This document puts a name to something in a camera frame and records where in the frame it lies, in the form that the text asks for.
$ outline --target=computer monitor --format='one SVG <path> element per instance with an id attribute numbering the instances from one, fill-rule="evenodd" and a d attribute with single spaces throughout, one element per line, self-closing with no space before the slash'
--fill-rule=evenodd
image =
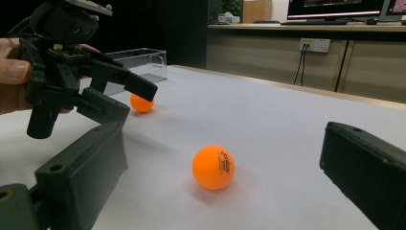
<path id="1" fill-rule="evenodd" d="M 289 0 L 287 20 L 379 16 L 385 0 Z"/>
<path id="2" fill-rule="evenodd" d="M 387 15 L 406 15 L 406 0 L 391 0 Z"/>

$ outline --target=ping pong ball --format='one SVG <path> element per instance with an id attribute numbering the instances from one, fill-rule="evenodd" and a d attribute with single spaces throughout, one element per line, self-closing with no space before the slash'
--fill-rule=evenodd
<path id="1" fill-rule="evenodd" d="M 221 146 L 207 146 L 195 155 L 192 172 L 197 183 L 207 190 L 220 190 L 233 179 L 236 164 L 230 152 Z"/>
<path id="2" fill-rule="evenodd" d="M 138 112 L 147 113 L 153 107 L 155 100 L 152 100 L 152 102 L 149 102 L 149 101 L 141 98 L 138 95 L 131 94 L 130 102 L 131 102 L 132 108 L 134 108 Z"/>

